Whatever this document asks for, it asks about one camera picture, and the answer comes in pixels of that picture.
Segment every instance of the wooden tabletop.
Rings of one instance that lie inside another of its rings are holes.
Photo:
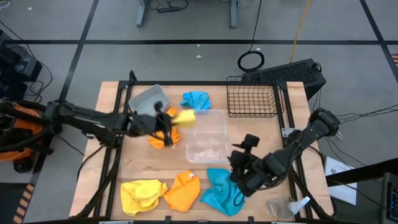
[[[113,110],[117,86],[117,82],[102,83],[96,110],[103,112],[111,112]],[[132,96],[139,94],[147,88],[148,86],[133,86]],[[162,88],[170,98],[170,105],[178,109],[181,109],[179,102],[182,100],[183,93],[195,90],[206,91],[210,95],[211,108],[221,109],[226,113],[229,145],[232,143],[240,143],[245,135],[249,133],[260,137],[258,147],[252,150],[252,153],[259,157],[264,157],[269,152],[274,152],[282,148],[282,138],[280,136],[277,116],[273,118],[228,117],[225,86],[170,85],[162,86]],[[310,110],[308,108],[303,84],[294,82],[288,83],[288,91],[296,128],[305,128],[308,117],[310,116]],[[284,121],[285,124],[288,124],[286,112],[284,113]],[[227,217],[219,211],[212,209],[207,204],[200,202],[200,197],[204,194],[205,190],[211,187],[207,178],[206,169],[208,167],[222,167],[230,170],[231,167],[229,164],[212,165],[189,163],[185,156],[184,130],[179,129],[179,131],[182,133],[182,140],[174,149],[166,148],[163,150],[156,150],[148,144],[146,136],[124,138],[118,181],[114,195],[112,220],[164,220],[167,215],[171,216],[172,220],[247,221],[248,216],[254,216],[254,219],[257,221],[281,220],[271,215],[266,208],[266,202],[274,197],[289,196],[288,180],[276,188],[257,191],[252,197],[246,200],[243,209],[233,217]],[[85,158],[97,148],[98,142],[96,140],[88,140]],[[97,190],[103,165],[104,152],[105,150],[99,152],[82,168],[70,215],[76,215],[80,212]],[[302,155],[302,160],[309,191],[323,209],[331,215],[333,209],[319,155],[312,150],[306,150]],[[163,198],[160,199],[157,208],[149,212],[138,213],[135,217],[130,217],[122,211],[120,199],[121,183],[143,179],[159,179],[161,182],[166,182],[169,188],[171,188],[177,174],[188,169],[199,176],[201,182],[200,195],[189,212],[180,213],[176,210],[169,209],[169,206]],[[103,198],[101,214],[104,214],[104,204],[108,198],[108,191],[104,193]]]

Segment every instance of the cyan towel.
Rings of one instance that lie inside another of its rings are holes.
[[[207,176],[213,188],[207,189],[200,199],[227,216],[238,214],[245,203],[241,191],[230,181],[230,175],[226,169],[208,168]]]
[[[204,91],[191,91],[182,95],[180,105],[194,110],[206,110],[211,107],[209,94]]]

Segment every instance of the white paper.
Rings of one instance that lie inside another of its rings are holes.
[[[347,166],[346,164],[332,159],[330,157],[326,158],[325,175],[337,174],[339,172],[344,172],[354,167]],[[348,184],[356,189],[357,183]],[[337,198],[344,202],[356,205],[356,190],[346,187],[344,185],[329,187],[329,194],[331,197]]]

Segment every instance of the black wire basket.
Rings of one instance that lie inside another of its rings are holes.
[[[226,95],[230,118],[272,118],[278,114],[277,102],[279,113],[284,111],[282,90],[275,83],[263,82],[262,77],[228,77]]]

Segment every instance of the orange cloth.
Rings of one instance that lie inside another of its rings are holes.
[[[176,108],[170,108],[167,111],[167,114],[171,117],[176,116],[177,113],[178,113],[178,110]],[[157,135],[160,138],[164,138],[162,131],[156,132],[155,135]],[[172,139],[173,139],[174,146],[181,139],[181,134],[178,133],[178,128],[172,127]],[[157,138],[149,136],[148,141],[149,141],[149,144],[151,146],[153,146],[155,149],[163,149],[164,148],[164,142],[162,140],[159,140]]]
[[[177,176],[173,187],[163,195],[163,198],[169,204],[170,209],[187,212],[199,196],[199,193],[199,177],[192,174],[190,170],[187,170]]]

